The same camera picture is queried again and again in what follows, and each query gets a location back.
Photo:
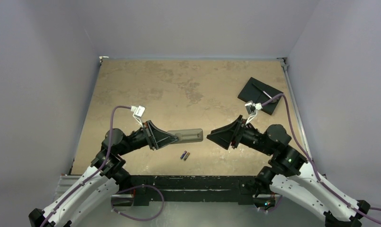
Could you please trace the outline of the white remote control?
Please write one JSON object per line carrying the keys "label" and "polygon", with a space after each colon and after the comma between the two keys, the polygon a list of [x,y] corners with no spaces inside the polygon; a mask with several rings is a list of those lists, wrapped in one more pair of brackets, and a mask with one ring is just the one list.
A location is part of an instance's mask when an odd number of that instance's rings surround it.
{"label": "white remote control", "polygon": [[204,140],[204,131],[201,128],[169,130],[168,133],[178,137],[178,141],[174,142],[174,144],[195,143]]}

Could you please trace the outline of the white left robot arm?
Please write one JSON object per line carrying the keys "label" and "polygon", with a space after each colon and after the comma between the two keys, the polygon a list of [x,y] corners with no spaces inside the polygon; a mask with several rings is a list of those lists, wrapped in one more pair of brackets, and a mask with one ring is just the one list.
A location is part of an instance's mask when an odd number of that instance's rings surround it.
{"label": "white left robot arm", "polygon": [[52,204],[28,215],[31,226],[77,226],[106,198],[134,189],[131,175],[123,168],[122,155],[143,147],[157,150],[177,141],[177,136],[158,129],[151,121],[128,136],[118,128],[109,130],[101,150],[81,177]]}

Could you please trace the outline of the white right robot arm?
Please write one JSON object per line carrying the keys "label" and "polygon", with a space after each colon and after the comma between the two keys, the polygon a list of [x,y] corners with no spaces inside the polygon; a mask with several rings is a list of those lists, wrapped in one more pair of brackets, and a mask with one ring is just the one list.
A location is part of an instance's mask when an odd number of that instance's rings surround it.
{"label": "white right robot arm", "polygon": [[224,149],[239,144],[270,156],[254,183],[245,184],[256,195],[277,193],[309,210],[327,227],[360,227],[361,218],[370,204],[355,200],[341,192],[317,172],[313,162],[289,145],[291,136],[280,124],[270,125],[265,132],[251,127],[239,116],[233,123],[212,130],[207,139]]}

